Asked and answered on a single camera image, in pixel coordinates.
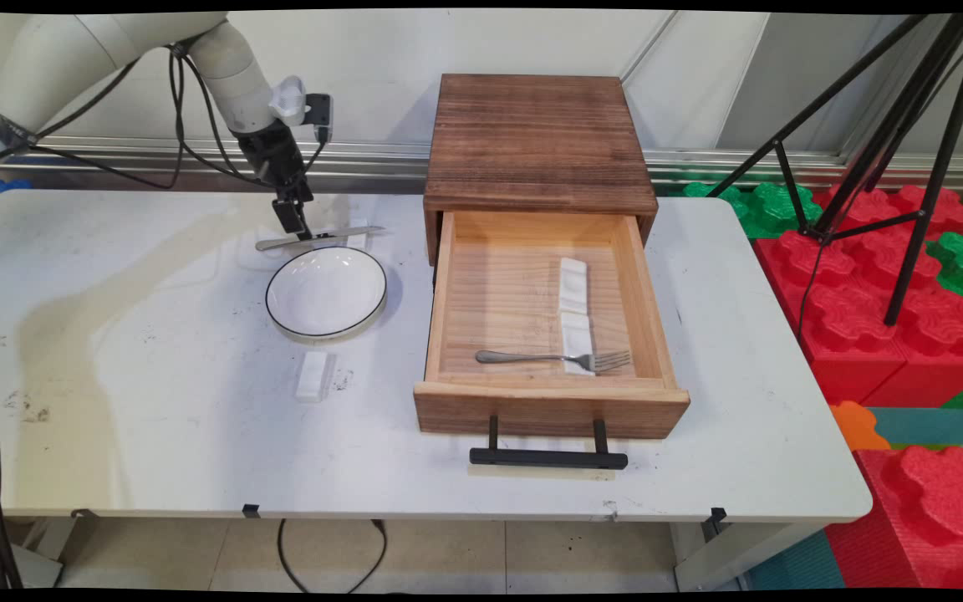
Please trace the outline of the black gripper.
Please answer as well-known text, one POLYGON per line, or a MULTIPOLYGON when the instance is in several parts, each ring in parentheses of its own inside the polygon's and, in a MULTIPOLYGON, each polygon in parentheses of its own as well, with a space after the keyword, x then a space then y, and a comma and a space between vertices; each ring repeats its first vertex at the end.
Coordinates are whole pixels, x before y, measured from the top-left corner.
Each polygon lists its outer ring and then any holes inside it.
POLYGON ((275 198, 272 207, 284 232, 301 241, 313 240, 304 212, 305 203, 313 201, 313 192, 290 127, 273 120, 255 132, 238 132, 237 143, 257 179, 283 196, 275 198))

